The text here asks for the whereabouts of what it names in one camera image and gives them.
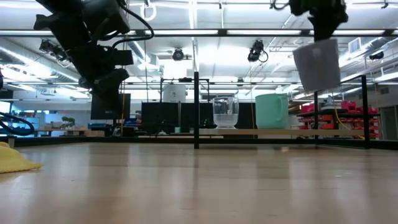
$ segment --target white ceiling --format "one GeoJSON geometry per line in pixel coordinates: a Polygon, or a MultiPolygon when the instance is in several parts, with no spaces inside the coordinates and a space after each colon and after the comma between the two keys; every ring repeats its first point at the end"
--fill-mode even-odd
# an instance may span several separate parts
{"type": "MultiPolygon", "coordinates": [[[[163,4],[156,6],[157,15],[149,24],[154,29],[189,29],[190,16],[188,9],[188,0],[169,0],[169,1],[151,1],[154,4],[163,4]]],[[[381,5],[384,1],[380,0],[357,0],[346,1],[348,3],[364,3],[379,2],[381,5]]],[[[140,14],[140,6],[143,1],[130,1],[131,9],[140,14]]],[[[218,8],[219,0],[198,0],[197,19],[195,28],[197,29],[220,29],[222,21],[224,28],[253,28],[253,29],[280,29],[290,17],[290,10],[283,11],[270,10],[268,0],[223,0],[225,5],[224,11],[218,8]]],[[[361,5],[362,9],[356,6],[348,6],[349,22],[342,24],[341,29],[382,29],[396,28],[398,21],[396,14],[398,13],[398,4],[391,4],[387,9],[380,9],[379,5],[361,5]]],[[[151,9],[147,10],[148,16],[152,13],[151,9]]],[[[32,30],[35,15],[50,13],[41,7],[40,4],[32,0],[19,1],[3,1],[0,0],[0,29],[26,29],[32,30]]],[[[136,19],[130,17],[129,22],[132,29],[143,29],[144,26],[136,19]]],[[[300,17],[291,17],[284,26],[285,29],[311,29],[312,25],[307,20],[307,15],[300,17]]],[[[198,62],[201,78],[212,78],[214,80],[222,80],[224,82],[236,81],[238,77],[249,78],[248,71],[251,65],[247,61],[249,48],[257,39],[262,39],[265,45],[270,43],[273,38],[255,38],[255,37],[198,37],[198,62]]],[[[354,38],[339,38],[340,51],[346,50],[348,42],[354,38]]],[[[41,52],[38,50],[41,38],[18,37],[8,38],[8,40],[37,53],[38,57],[41,52]]],[[[281,63],[288,60],[292,55],[292,51],[301,45],[313,42],[312,38],[276,38],[268,49],[270,60],[269,63],[262,68],[254,69],[258,71],[252,73],[251,76],[257,78],[257,82],[264,78],[283,77],[286,81],[296,81],[295,66],[286,65],[272,73],[273,69],[281,63]]],[[[191,55],[193,53],[192,40],[190,37],[156,37],[152,40],[140,42],[140,46],[147,50],[147,53],[157,55],[168,55],[169,51],[175,48],[182,48],[184,53],[191,55]]],[[[355,71],[361,69],[362,65],[355,68],[355,71]]],[[[130,69],[132,76],[141,77],[144,72],[138,69],[130,69]]],[[[157,73],[150,73],[152,77],[158,79],[157,73]]]]}

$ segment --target ceiling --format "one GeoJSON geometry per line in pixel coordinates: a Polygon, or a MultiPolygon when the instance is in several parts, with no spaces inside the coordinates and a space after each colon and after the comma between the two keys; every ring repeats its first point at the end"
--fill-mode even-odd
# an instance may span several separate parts
{"type": "MultiPolygon", "coordinates": [[[[154,29],[312,29],[307,15],[295,17],[290,15],[290,10],[275,11],[269,9],[269,0],[222,0],[222,9],[219,8],[219,0],[198,0],[196,7],[190,9],[191,0],[152,0],[151,4],[156,8],[156,15],[148,23],[154,29]]],[[[141,13],[144,1],[130,1],[130,9],[137,14],[141,13]]],[[[347,13],[349,21],[342,24],[339,29],[395,29],[398,27],[396,14],[398,12],[398,0],[388,1],[389,7],[381,9],[384,1],[380,0],[356,0],[346,1],[348,3],[347,13]]],[[[3,1],[0,0],[0,29],[9,30],[32,30],[36,14],[49,16],[50,13],[40,4],[31,0],[3,1]]],[[[152,9],[145,9],[145,14],[150,17],[152,9]]],[[[133,17],[129,17],[131,29],[144,29],[145,27],[133,17]]],[[[19,46],[19,54],[42,63],[51,70],[60,71],[67,74],[70,78],[65,78],[63,82],[76,83],[73,78],[78,78],[74,66],[62,68],[56,60],[49,55],[42,55],[39,45],[42,39],[51,40],[57,43],[54,38],[39,37],[0,37],[3,43],[10,43],[19,46]]],[[[348,43],[355,37],[339,37],[339,52],[342,57],[348,50],[348,43]]],[[[111,45],[118,40],[102,42],[102,45],[111,45]]],[[[313,42],[311,37],[196,37],[195,41],[191,37],[155,37],[139,45],[147,55],[158,56],[159,65],[169,65],[171,53],[176,48],[181,48],[184,54],[193,55],[193,43],[197,43],[197,64],[200,78],[209,78],[213,82],[236,82],[238,78],[244,78],[245,82],[299,82],[296,67],[292,58],[292,51],[297,47],[308,45],[313,42]],[[267,63],[249,63],[247,56],[249,49],[255,40],[262,40],[269,54],[267,63]]],[[[385,49],[386,56],[384,61],[394,59],[396,56],[395,43],[385,49]]],[[[135,58],[135,64],[127,67],[131,78],[130,82],[159,82],[161,72],[158,70],[139,69],[140,62],[135,58]]],[[[341,68],[342,77],[365,70],[375,66],[382,61],[365,62],[363,57],[350,60],[349,63],[341,68]]],[[[193,63],[185,63],[187,74],[193,75],[193,63]]],[[[37,89],[37,85],[28,84],[37,89]]],[[[40,85],[41,88],[53,88],[53,85],[40,85]]],[[[278,85],[259,85],[253,94],[261,94],[261,90],[275,90],[278,85]]],[[[6,88],[18,90],[12,86],[6,88]]],[[[58,84],[56,88],[68,88],[58,84]]],[[[159,85],[150,85],[151,90],[156,91],[159,85]]],[[[145,83],[127,86],[130,90],[146,89],[145,83]]],[[[236,85],[212,85],[211,90],[237,90],[236,85]]],[[[253,89],[251,85],[244,85],[240,89],[253,89]]]]}

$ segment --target mint green bucket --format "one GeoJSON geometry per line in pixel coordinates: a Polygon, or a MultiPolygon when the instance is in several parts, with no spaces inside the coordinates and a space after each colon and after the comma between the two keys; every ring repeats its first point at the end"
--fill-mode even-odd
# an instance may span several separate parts
{"type": "Polygon", "coordinates": [[[256,97],[258,129],[285,129],[289,126],[289,103],[285,94],[265,94],[256,97]]]}

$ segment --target white bucket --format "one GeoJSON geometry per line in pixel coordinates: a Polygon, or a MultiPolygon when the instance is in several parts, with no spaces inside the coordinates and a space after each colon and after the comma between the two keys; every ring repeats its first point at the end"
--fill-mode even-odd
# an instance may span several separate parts
{"type": "Polygon", "coordinates": [[[340,84],[337,40],[321,40],[293,51],[304,90],[326,90],[340,84]]]}

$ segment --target yellow cloth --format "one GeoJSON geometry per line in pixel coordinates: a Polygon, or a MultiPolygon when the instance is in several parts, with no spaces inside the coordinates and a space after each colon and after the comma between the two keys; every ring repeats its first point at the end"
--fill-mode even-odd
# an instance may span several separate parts
{"type": "Polygon", "coordinates": [[[24,155],[15,149],[11,149],[7,143],[0,142],[0,174],[38,169],[40,167],[42,167],[41,164],[25,159],[24,155]]]}

